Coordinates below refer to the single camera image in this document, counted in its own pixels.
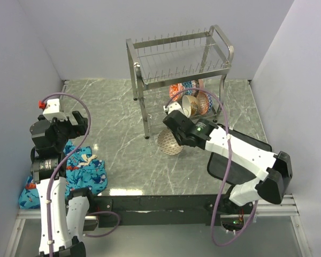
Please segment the red geometric pattern bowl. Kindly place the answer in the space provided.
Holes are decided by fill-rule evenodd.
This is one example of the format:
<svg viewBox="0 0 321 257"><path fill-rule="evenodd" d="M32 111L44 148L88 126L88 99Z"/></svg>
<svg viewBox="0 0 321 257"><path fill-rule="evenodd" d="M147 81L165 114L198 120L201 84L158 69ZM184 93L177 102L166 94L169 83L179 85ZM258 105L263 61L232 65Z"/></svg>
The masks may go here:
<svg viewBox="0 0 321 257"><path fill-rule="evenodd" d="M213 101L209 94L205 92L199 92L197 97L199 102L199 114L205 115L212 109Z"/></svg>

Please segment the plain white grey bowl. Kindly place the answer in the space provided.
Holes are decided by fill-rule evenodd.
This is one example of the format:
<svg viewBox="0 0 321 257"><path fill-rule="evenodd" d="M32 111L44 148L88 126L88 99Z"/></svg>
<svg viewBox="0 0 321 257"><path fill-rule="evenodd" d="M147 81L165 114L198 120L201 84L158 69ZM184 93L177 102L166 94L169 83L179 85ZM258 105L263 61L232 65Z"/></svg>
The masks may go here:
<svg viewBox="0 0 321 257"><path fill-rule="evenodd" d="M189 118L199 112L200 103L196 97L185 95L182 97L182 108L185 116Z"/></svg>

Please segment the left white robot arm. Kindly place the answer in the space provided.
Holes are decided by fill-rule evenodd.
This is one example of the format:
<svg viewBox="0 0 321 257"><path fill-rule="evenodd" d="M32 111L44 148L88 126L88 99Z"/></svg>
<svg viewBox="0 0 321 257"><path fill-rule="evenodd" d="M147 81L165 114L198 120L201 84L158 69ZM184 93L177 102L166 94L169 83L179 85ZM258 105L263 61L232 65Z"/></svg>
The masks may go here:
<svg viewBox="0 0 321 257"><path fill-rule="evenodd" d="M96 210L89 188L83 187L65 195L68 140L87 136L89 119L79 111L72 112L77 124L54 115L47 120L39 115L29 131L34 147L30 152L30 172L39 194L41 236L39 256L86 256L83 229L86 215Z"/></svg>

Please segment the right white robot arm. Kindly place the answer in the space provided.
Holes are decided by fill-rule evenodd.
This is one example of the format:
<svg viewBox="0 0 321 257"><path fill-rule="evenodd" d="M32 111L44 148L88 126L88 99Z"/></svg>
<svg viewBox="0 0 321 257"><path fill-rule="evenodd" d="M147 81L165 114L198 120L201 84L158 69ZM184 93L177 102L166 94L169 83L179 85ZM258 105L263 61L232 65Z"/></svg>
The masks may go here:
<svg viewBox="0 0 321 257"><path fill-rule="evenodd" d="M254 175L247 182L232 184L229 196L224 199L227 212L236 213L243 205L260 199L281 204L292 178L291 159L287 153L262 150L206 119L193 123L178 110L169 113L163 123L178 144L217 154L226 158L229 165L237 164Z"/></svg>

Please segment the steel two-tier dish rack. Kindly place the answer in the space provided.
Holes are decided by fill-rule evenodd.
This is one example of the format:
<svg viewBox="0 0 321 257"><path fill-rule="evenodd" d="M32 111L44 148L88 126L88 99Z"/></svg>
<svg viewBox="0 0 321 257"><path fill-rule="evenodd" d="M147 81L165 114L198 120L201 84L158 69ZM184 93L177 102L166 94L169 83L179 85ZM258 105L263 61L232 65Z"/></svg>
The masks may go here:
<svg viewBox="0 0 321 257"><path fill-rule="evenodd" d="M209 29L126 40L133 99L138 101L148 139L155 125L148 96L163 97L172 84L219 77L219 100L224 101L225 80L232 67L234 46L218 25Z"/></svg>

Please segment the orange floral pattern bowl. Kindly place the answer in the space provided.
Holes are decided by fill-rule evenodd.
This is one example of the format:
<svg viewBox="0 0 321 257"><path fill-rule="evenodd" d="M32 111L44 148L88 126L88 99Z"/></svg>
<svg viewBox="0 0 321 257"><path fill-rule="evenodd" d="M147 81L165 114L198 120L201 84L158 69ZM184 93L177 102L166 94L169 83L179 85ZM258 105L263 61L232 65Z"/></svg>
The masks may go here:
<svg viewBox="0 0 321 257"><path fill-rule="evenodd" d="M171 100L172 102L182 99L185 92L182 92L182 93L176 95L177 93L179 93L182 90L184 90L184 86L182 83L173 84L169 87L169 97L172 99Z"/></svg>

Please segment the brown floral pattern bowl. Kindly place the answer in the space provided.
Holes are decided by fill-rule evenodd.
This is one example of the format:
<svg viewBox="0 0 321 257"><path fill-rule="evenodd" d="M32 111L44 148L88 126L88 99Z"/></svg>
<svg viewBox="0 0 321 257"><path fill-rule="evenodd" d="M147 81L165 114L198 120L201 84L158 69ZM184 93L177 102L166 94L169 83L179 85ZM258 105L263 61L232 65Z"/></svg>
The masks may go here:
<svg viewBox="0 0 321 257"><path fill-rule="evenodd" d="M160 150L166 155L177 155L183 150L183 146L180 146L172 132L169 129L164 129L157 139Z"/></svg>

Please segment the blue triangle pattern bowl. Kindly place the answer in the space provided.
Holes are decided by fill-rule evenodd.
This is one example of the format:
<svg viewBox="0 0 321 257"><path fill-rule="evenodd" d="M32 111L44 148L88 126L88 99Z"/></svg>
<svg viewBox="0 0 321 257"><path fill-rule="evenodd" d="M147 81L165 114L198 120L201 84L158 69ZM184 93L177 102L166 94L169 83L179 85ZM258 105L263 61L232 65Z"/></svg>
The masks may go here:
<svg viewBox="0 0 321 257"><path fill-rule="evenodd" d="M182 85L184 89L190 88L190 90L185 91L184 94L194 96L198 92L195 90L195 88L197 88L197 84L198 82L196 80L183 82Z"/></svg>

